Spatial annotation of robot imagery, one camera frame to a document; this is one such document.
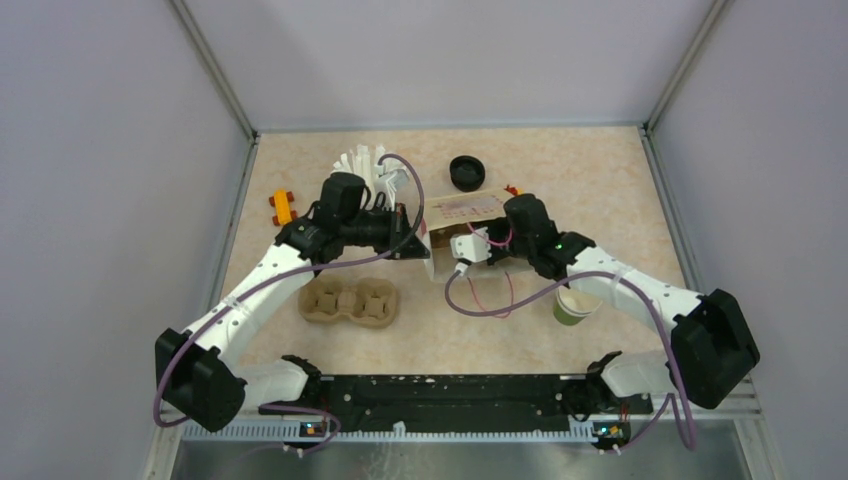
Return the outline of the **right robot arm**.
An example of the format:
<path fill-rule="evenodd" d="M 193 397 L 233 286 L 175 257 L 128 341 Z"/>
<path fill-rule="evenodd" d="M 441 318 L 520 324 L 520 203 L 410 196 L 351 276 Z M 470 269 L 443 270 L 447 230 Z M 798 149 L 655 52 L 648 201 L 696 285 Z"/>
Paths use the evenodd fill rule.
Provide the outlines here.
<path fill-rule="evenodd" d="M 715 409 L 759 363 L 760 353 L 738 300 L 716 289 L 699 293 L 657 280 L 613 257 L 577 232 L 561 232 L 532 194 L 507 200 L 508 256 L 541 277 L 596 297 L 654 329 L 662 348 L 620 354 L 586 385 L 589 404 L 612 412 L 626 397 L 673 393 Z"/>

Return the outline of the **beige pink cake bag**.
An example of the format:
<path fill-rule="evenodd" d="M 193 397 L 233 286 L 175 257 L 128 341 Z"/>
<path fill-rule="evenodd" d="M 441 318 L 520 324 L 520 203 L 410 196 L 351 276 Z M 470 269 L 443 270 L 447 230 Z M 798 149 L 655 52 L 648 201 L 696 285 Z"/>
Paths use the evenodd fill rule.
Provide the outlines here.
<path fill-rule="evenodd" d="M 434 283 L 443 284 L 454 273 L 457 261 L 451 255 L 450 239 L 454 235 L 468 234 L 473 229 L 487 228 L 486 222 L 504 216 L 504 203 L 513 196 L 505 189 L 480 190 L 443 197 L 431 197 L 425 201 L 424 217 L 417 235 L 430 249 L 431 257 L 424 260 L 425 271 Z M 494 246 L 505 246 L 489 240 L 491 253 Z M 484 263 L 472 265 L 465 276 L 459 276 L 456 284 L 465 284 L 472 299 L 482 305 L 478 294 L 485 279 L 503 278 L 509 288 L 509 301 L 515 301 L 513 276 L 528 271 L 529 265 L 515 258 L 506 258 L 495 265 Z"/>

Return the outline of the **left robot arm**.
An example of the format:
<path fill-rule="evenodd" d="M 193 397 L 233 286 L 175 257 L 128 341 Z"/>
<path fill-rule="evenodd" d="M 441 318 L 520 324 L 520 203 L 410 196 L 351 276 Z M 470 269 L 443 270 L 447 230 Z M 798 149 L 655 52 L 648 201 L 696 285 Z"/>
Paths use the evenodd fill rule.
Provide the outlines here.
<path fill-rule="evenodd" d="M 228 296 L 183 331 L 167 329 L 157 338 L 157 426 L 176 424 L 162 417 L 164 403 L 210 432 L 228 425 L 244 407 L 285 402 L 302 414 L 317 407 L 321 388 L 304 366 L 279 360 L 241 370 L 238 361 L 287 299 L 320 272 L 349 267 L 339 259 L 346 247 L 369 247 L 375 260 L 429 256 L 417 237 L 423 215 L 410 220 L 402 203 L 366 208 L 362 201 L 369 196 L 362 178 L 331 174 L 308 215 L 282 227 L 257 266 Z"/>

